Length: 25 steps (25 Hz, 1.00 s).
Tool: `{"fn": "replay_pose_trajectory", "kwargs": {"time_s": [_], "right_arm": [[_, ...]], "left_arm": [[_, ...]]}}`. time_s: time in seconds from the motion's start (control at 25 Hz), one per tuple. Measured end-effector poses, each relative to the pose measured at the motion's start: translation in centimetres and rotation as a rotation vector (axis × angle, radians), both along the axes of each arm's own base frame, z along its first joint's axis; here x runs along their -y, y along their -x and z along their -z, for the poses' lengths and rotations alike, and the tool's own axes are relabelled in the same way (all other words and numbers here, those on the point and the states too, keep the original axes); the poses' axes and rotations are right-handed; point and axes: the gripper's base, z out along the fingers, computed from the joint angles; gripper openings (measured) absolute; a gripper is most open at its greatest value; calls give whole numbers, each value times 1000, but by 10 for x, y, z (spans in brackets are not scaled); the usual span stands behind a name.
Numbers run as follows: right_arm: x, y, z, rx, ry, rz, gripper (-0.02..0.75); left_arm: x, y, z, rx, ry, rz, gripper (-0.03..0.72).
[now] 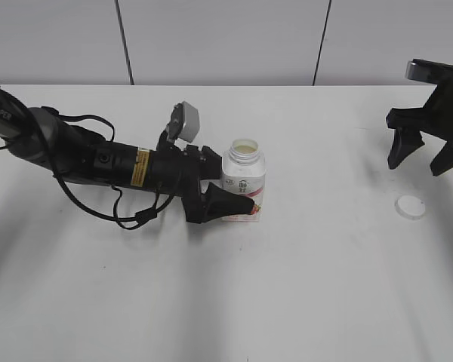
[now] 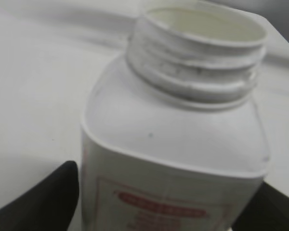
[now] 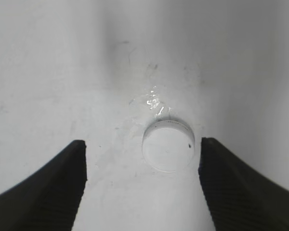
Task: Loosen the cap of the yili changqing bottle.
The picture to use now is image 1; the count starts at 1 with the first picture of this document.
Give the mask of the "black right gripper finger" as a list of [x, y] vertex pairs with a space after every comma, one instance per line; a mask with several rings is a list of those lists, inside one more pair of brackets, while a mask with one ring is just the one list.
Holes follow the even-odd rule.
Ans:
[[447, 142], [430, 164], [432, 175], [440, 176], [453, 168], [453, 142]]
[[396, 169], [409, 155], [424, 145], [421, 132], [405, 127], [394, 131], [393, 144], [387, 158], [388, 167]]

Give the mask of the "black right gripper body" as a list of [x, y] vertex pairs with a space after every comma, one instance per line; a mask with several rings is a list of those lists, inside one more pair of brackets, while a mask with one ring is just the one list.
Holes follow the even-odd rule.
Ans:
[[453, 143], [453, 78], [438, 84], [420, 108], [393, 108], [386, 117], [390, 129], [427, 133]]

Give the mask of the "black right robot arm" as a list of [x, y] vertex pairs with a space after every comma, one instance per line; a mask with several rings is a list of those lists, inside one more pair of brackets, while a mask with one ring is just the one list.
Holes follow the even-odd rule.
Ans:
[[453, 168], [453, 65], [413, 59], [408, 62], [405, 77], [436, 88], [422, 107], [392, 108], [387, 114], [387, 127], [394, 130], [388, 167], [396, 169], [422, 147], [421, 134], [426, 133], [445, 141], [430, 163], [432, 175], [439, 176]]

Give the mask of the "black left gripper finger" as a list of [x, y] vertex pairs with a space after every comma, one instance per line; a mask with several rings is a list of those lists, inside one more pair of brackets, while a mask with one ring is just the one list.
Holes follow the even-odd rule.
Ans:
[[201, 180], [218, 180], [222, 176], [222, 157], [209, 146], [200, 150], [199, 178]]
[[202, 222], [209, 222], [227, 216], [250, 215], [254, 210], [254, 200], [244, 195], [228, 192], [209, 183], [202, 195]]

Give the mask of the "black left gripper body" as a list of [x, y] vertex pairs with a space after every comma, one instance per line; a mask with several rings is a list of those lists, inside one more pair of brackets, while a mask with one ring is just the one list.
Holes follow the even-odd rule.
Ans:
[[166, 195], [156, 212], [162, 212], [174, 198], [181, 198], [186, 221], [204, 222], [205, 197], [200, 180], [205, 157], [197, 146], [180, 149], [172, 143], [157, 146], [149, 168], [149, 181], [157, 195]]

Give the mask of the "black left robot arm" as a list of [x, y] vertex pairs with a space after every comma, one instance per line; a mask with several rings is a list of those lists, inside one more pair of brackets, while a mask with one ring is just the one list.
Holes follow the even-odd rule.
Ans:
[[[84, 120], [113, 125], [98, 115], [68, 116], [52, 107], [28, 108], [0, 86], [0, 138], [17, 158], [50, 170], [66, 196], [80, 209], [119, 227], [135, 230], [155, 219], [172, 201], [182, 201], [187, 222], [201, 224], [225, 216], [251, 215], [260, 208], [252, 198], [214, 184], [221, 178], [222, 157], [192, 141], [199, 132], [199, 111], [186, 101], [174, 106], [154, 150], [117, 143], [80, 127]], [[84, 205], [70, 183], [109, 186], [116, 192], [152, 192], [163, 203], [130, 217], [117, 206], [106, 215]]]

